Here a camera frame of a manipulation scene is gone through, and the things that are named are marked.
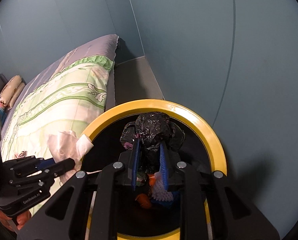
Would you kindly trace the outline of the green orange snack wrapper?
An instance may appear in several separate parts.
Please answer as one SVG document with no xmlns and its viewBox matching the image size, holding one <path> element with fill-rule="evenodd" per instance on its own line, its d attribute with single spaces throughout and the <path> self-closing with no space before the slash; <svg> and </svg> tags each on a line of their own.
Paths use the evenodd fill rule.
<svg viewBox="0 0 298 240">
<path fill-rule="evenodd" d="M 144 172 L 138 172 L 137 173 L 137 180 L 136 185 L 137 186 L 144 186 L 149 184 L 149 176 L 148 174 Z"/>
</svg>

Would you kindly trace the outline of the lavender foam net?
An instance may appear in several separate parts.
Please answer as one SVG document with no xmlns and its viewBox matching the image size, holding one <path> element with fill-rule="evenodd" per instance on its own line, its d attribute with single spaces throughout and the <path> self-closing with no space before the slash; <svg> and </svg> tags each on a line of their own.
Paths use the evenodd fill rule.
<svg viewBox="0 0 298 240">
<path fill-rule="evenodd" d="M 151 190 L 152 190 L 152 194 L 153 193 L 162 192 L 162 191 L 167 191 L 163 187 L 163 183 L 162 183 L 162 178 L 161 178 L 161 173 L 160 172 L 156 172 L 155 174 L 153 174 L 149 178 L 149 184 L 150 184 L 150 187 L 151 187 Z"/>
</svg>

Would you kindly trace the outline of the pink grey cloth scrap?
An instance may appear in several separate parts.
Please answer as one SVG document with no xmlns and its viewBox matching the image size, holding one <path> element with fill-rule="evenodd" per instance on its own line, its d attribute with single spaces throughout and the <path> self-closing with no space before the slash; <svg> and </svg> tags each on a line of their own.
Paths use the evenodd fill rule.
<svg viewBox="0 0 298 240">
<path fill-rule="evenodd" d="M 14 158 L 15 159 L 20 159 L 20 158 L 25 158 L 27 156 L 27 151 L 22 151 L 20 153 L 16 153 L 14 155 Z"/>
</svg>

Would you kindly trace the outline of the black plastic bag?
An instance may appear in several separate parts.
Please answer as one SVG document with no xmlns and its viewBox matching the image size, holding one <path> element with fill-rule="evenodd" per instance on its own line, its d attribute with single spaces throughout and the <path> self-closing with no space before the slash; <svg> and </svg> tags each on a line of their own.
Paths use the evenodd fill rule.
<svg viewBox="0 0 298 240">
<path fill-rule="evenodd" d="M 185 132 L 166 113 L 148 112 L 125 125 L 120 142 L 130 150 L 136 139 L 140 139 L 145 149 L 152 152 L 160 150 L 162 142 L 177 151 L 185 141 Z"/>
</svg>

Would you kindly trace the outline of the white plastic bag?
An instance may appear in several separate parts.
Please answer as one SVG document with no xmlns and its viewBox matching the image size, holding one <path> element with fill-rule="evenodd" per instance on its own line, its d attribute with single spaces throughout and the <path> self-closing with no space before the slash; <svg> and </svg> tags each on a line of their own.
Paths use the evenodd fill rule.
<svg viewBox="0 0 298 240">
<path fill-rule="evenodd" d="M 56 163 L 68 158 L 73 159 L 75 162 L 72 170 L 60 176 L 62 184 L 81 169 L 82 159 L 94 146 L 88 136 L 83 134 L 78 138 L 72 130 L 51 134 L 47 145 Z"/>
</svg>

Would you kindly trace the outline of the blue plastic glove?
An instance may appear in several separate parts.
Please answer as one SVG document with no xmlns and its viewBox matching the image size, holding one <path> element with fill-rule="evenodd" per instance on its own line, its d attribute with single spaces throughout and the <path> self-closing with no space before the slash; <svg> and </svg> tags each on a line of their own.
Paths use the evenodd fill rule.
<svg viewBox="0 0 298 240">
<path fill-rule="evenodd" d="M 151 197 L 152 197 L 153 203 L 168 206 L 168 205 L 172 205 L 175 202 L 178 195 L 179 195 L 178 191 L 173 191 L 173 192 L 162 191 L 158 193 L 153 193 Z"/>
</svg>

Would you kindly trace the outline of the yellow rimmed trash bin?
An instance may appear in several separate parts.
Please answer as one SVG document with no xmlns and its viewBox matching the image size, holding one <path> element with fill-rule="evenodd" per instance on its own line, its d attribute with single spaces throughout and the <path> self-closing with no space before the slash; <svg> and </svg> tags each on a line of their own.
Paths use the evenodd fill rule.
<svg viewBox="0 0 298 240">
<path fill-rule="evenodd" d="M 111 123 L 126 116 L 147 112 L 166 113 L 190 127 L 205 145 L 211 168 L 213 170 L 218 168 L 223 173 L 227 172 L 224 150 L 213 129 L 199 115 L 177 103 L 157 99 L 135 100 L 123 103 L 93 120 L 83 134 L 89 137 L 90 140 L 94 140 Z M 112 194 L 116 183 L 115 178 L 119 173 L 128 169 L 127 173 L 131 176 L 131 185 L 135 186 L 139 162 L 139 139 L 135 143 L 130 165 L 118 161 L 106 166 L 100 174 L 90 228 L 90 235 L 95 239 L 110 239 L 110 237 L 117 235 L 110 221 Z M 165 186 L 170 185 L 169 180 L 174 170 L 182 172 L 184 176 L 185 200 L 182 213 L 184 222 L 180 226 L 179 238 L 202 239 L 203 237 L 208 237 L 207 220 L 209 215 L 206 212 L 209 206 L 206 205 L 206 198 L 200 191 L 197 172 L 191 165 L 183 161 L 174 161 L 169 157 L 164 143 L 160 144 L 160 167 Z"/>
</svg>

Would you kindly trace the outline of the green floral quilt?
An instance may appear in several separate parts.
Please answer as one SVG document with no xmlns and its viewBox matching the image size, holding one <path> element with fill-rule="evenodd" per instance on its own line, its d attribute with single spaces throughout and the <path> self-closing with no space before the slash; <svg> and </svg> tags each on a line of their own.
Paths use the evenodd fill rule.
<svg viewBox="0 0 298 240">
<path fill-rule="evenodd" d="M 2 139 L 3 161 L 27 151 L 27 157 L 50 159 L 51 134 L 72 130 L 79 138 L 105 111 L 107 83 L 114 61 L 94 55 L 75 61 L 28 94 L 16 107 Z M 63 184 L 55 180 L 50 194 Z"/>
</svg>

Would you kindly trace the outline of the beige folded blanket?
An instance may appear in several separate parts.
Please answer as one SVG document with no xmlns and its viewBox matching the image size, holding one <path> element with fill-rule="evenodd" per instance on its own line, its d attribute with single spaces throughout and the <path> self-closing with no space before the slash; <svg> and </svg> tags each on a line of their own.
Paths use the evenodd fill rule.
<svg viewBox="0 0 298 240">
<path fill-rule="evenodd" d="M 0 103 L 5 105 L 7 109 L 11 109 L 24 87 L 25 83 L 22 82 L 22 77 L 15 75 L 0 92 Z"/>
</svg>

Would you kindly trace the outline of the grey striped bed mattress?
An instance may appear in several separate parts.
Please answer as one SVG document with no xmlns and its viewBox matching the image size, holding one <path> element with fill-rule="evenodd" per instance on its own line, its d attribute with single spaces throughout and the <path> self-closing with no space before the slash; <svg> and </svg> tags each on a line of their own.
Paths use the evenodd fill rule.
<svg viewBox="0 0 298 240">
<path fill-rule="evenodd" d="M 24 86 L 24 89 L 15 101 L 13 108 L 11 108 L 7 114 L 6 120 L 2 127 L 2 136 L 5 136 L 9 123 L 11 122 L 13 113 L 24 98 L 37 89 L 40 85 L 49 81 L 49 79 L 60 70 L 80 60 L 84 57 L 102 55 L 106 56 L 110 60 L 114 61 L 116 56 L 116 48 L 119 44 L 119 36 L 116 34 L 105 35 L 89 41 L 82 46 L 79 46 L 72 51 L 65 54 L 63 57 L 52 63 L 48 68 L 40 72 L 32 81 Z"/>
</svg>

